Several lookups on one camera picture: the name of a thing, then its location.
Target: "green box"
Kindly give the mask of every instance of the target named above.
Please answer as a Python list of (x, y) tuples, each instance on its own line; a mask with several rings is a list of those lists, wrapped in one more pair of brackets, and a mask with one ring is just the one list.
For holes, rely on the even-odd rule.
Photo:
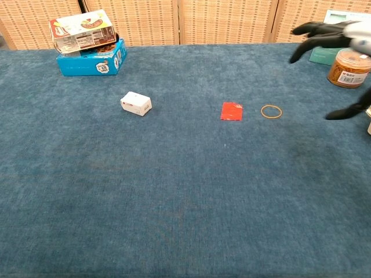
[[(349, 20), (370, 20), (371, 14), (368, 13), (353, 13), (341, 10), (328, 10), (323, 23), (326, 24), (336, 24), (343, 21)], [(332, 65), (335, 61), (336, 54), (342, 48), (322, 48), (316, 47), (313, 49), (311, 56), (309, 58), (310, 62)]]

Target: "jar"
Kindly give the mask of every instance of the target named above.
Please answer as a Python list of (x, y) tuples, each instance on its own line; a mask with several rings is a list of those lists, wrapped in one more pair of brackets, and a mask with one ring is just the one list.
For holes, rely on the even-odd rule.
[(371, 70), (371, 58), (350, 48), (341, 49), (333, 63), (328, 80), (340, 87), (357, 88)]

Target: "woven wall panel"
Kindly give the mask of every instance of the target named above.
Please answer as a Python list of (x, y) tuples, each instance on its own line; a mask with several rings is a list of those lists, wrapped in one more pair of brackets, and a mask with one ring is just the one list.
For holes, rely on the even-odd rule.
[(291, 35), (291, 30), (308, 21), (322, 22), (328, 9), (371, 13), (371, 0), (280, 0), (272, 41), (305, 40), (305, 36)]
[(12, 50), (51, 49), (48, 21), (79, 13), (76, 0), (0, 0), (0, 32)]
[(90, 11), (104, 9), (126, 46), (177, 45), (176, 0), (86, 0)]
[(276, 7), (276, 0), (180, 0), (181, 43), (264, 42)]

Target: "red square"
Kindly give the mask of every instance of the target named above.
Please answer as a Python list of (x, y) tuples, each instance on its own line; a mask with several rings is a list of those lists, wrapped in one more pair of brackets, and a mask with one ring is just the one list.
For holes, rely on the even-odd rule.
[(223, 103), (221, 120), (242, 120), (243, 107), (238, 103)]

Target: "black robotic fingers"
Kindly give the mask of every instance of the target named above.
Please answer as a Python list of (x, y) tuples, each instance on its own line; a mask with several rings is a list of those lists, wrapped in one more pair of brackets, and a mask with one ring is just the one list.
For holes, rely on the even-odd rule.
[(303, 54), (313, 48), (320, 46), (323, 48), (338, 48), (338, 47), (349, 47), (350, 38), (343, 36), (338, 33), (329, 33), (316, 35), (305, 42), (301, 43), (290, 58), (290, 63), (295, 63), (303, 56)]
[(294, 35), (307, 34), (308, 38), (316, 35), (329, 34), (329, 33), (342, 33), (345, 26), (356, 23), (358, 21), (345, 21), (337, 24), (325, 24), (321, 22), (307, 22), (292, 30)]
[(357, 116), (359, 113), (366, 111), (371, 106), (371, 88), (366, 91), (357, 103), (347, 108), (335, 110), (326, 115), (327, 120), (345, 120)]

